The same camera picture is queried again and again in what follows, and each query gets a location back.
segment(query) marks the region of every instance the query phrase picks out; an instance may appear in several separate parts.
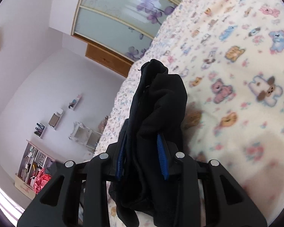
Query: folded black clothing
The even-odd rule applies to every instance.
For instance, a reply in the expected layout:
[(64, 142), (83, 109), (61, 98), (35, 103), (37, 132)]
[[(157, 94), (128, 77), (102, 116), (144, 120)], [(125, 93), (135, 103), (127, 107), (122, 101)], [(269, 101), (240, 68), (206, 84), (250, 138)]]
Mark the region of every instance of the folded black clothing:
[(124, 175), (111, 183), (109, 194), (118, 217), (127, 227), (138, 227), (135, 211), (154, 217), (158, 227), (173, 227), (178, 182), (164, 180), (161, 173), (157, 135), (183, 150), (181, 122), (187, 93), (177, 74), (152, 59), (141, 67), (141, 78), (133, 97), (126, 130)]

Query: blanket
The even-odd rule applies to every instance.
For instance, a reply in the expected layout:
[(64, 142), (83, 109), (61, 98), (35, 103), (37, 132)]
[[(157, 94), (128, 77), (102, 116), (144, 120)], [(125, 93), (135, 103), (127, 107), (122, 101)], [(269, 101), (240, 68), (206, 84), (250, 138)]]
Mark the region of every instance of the blanket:
[[(219, 160), (268, 223), (284, 208), (284, 3), (282, 0), (182, 0), (115, 98), (96, 154), (116, 142), (144, 62), (179, 74), (188, 95), (186, 153)], [(123, 226), (109, 198), (112, 226)], [(138, 214), (140, 226), (154, 226)]]

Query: pink bear print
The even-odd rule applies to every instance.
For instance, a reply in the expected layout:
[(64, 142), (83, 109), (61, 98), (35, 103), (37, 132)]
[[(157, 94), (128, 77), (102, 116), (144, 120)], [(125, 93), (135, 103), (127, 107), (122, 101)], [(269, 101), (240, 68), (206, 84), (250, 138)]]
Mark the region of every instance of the pink bear print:
[(272, 15), (273, 17), (277, 18), (280, 14), (280, 11), (276, 8), (274, 9), (271, 9), (269, 8), (267, 5), (265, 6), (262, 6), (260, 9), (259, 9), (263, 14), (266, 14), (266, 15)]
[(216, 94), (214, 103), (219, 104), (233, 92), (233, 87), (231, 85), (224, 85), (223, 81), (219, 78), (211, 86), (211, 90), (214, 94)]

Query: red plastic bag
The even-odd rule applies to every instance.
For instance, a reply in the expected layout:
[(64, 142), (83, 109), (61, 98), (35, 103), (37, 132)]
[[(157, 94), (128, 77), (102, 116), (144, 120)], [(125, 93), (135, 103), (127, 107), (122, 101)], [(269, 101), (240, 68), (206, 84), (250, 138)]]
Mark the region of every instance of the red plastic bag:
[(42, 170), (38, 173), (38, 175), (35, 178), (34, 191), (36, 194), (38, 194), (40, 190), (43, 189), (43, 187), (51, 179), (51, 175), (45, 174), (44, 171), (45, 171), (45, 168), (42, 168)]

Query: cartoon animal print blanket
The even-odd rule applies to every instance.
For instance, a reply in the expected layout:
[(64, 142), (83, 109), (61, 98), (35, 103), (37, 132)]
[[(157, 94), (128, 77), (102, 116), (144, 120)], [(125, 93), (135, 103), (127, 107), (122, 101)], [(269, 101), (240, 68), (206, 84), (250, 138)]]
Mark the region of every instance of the cartoon animal print blanket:
[[(218, 159), (271, 223), (284, 207), (284, 3), (183, 0), (133, 64), (96, 154), (116, 142), (140, 80), (155, 58), (181, 75), (188, 93), (187, 153)], [(112, 226), (123, 226), (109, 198)], [(154, 226), (139, 213), (140, 226)]]

